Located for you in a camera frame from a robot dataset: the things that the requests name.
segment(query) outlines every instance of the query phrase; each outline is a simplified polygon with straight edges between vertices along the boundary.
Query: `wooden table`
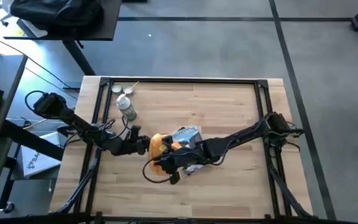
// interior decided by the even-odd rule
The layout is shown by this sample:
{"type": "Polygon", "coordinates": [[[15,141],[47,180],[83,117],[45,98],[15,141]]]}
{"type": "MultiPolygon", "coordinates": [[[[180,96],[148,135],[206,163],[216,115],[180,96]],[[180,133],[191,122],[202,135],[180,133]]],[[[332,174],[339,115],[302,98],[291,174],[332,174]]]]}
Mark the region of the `wooden table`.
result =
{"type": "MultiPolygon", "coordinates": [[[[100,78],[84,77],[78,98],[75,113],[89,122],[100,78]]],[[[268,79],[268,85],[273,110],[291,121],[283,80],[268,79]]],[[[109,119],[117,120],[112,130],[120,132],[123,125],[116,97],[112,97],[109,119]]],[[[150,137],[191,125],[197,125],[203,139],[223,137],[259,120],[254,87],[250,85],[140,82],[131,100],[137,111],[132,124],[141,125],[140,134],[150,137]]],[[[85,146],[78,142],[66,148],[50,210],[59,208],[78,185],[85,146]]],[[[284,146],[282,158],[288,188],[312,213],[298,149],[284,146]]],[[[182,176],[176,185],[145,180],[141,170],[147,160],[146,155],[114,157],[103,152],[92,213],[103,212],[108,217],[193,218],[263,218],[273,214],[261,139],[230,150],[221,166],[207,166],[191,176],[182,176]]],[[[147,173],[154,179],[161,178],[151,171],[147,173]]],[[[279,188],[277,191],[283,213],[282,195],[279,188]]],[[[85,210],[87,192],[88,189],[81,211],[85,210]]]]}

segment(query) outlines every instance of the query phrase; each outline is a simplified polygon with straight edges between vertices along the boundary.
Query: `black backpack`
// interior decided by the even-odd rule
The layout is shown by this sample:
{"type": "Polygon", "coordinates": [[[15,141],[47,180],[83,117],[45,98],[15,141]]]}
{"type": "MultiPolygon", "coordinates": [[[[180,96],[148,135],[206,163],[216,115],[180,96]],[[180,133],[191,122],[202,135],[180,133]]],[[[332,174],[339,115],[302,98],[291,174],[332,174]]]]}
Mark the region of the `black backpack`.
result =
{"type": "Polygon", "coordinates": [[[50,34],[73,37],[89,34],[103,20],[96,0],[14,0],[11,14],[50,34]]]}

